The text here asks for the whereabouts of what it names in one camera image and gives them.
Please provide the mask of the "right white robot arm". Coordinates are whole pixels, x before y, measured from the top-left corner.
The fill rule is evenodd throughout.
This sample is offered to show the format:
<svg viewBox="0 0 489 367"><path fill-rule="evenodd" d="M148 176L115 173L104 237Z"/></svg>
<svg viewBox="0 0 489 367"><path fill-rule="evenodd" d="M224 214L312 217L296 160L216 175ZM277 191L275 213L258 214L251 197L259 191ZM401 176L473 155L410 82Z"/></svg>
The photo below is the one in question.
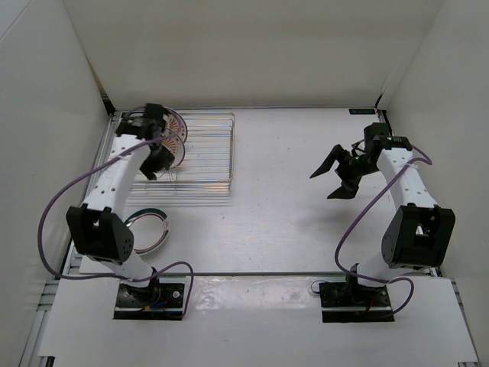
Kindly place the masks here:
<svg viewBox="0 0 489 367"><path fill-rule="evenodd" d="M382 173L386 187L375 200L390 193L395 214L381 240L381 248L369 260L347 270L351 280L343 296L359 306L371 296L371 287L381 287L410 271L439 267L447 252L455 226L452 209L441 207L430 195L417 169L417 163L431 164L408 138L394 136L387 124L373 123L364 129L364 148L350 151L336 145L312 177L334 170L341 186L331 199L350 200L356 196L361 178Z"/></svg>

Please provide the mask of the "green rimmed white plate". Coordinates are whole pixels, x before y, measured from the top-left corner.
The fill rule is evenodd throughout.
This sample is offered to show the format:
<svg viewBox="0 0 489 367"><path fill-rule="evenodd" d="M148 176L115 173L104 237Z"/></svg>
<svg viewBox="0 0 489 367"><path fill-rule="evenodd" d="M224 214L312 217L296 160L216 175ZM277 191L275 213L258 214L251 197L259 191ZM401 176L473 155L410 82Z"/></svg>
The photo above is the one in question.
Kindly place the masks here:
<svg viewBox="0 0 489 367"><path fill-rule="evenodd" d="M133 212L125 225L134 232L134 250L149 255L163 246L170 234L170 220L158 208L145 208Z"/></svg>

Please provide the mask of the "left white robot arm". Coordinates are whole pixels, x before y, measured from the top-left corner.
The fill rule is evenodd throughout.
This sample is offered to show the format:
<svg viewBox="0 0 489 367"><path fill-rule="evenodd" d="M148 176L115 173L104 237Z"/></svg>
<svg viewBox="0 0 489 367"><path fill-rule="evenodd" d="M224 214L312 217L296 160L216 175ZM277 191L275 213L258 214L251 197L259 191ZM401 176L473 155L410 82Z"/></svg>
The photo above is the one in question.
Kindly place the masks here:
<svg viewBox="0 0 489 367"><path fill-rule="evenodd" d="M155 304L160 287L150 277L156 271L135 252L134 235L121 219L131 185L138 173L154 180L175 156L162 143L167 110L148 103L141 116L126 117L112 143L112 162L103 169L81 206L71 206L66 221L76 250L122 278L136 300Z"/></svg>

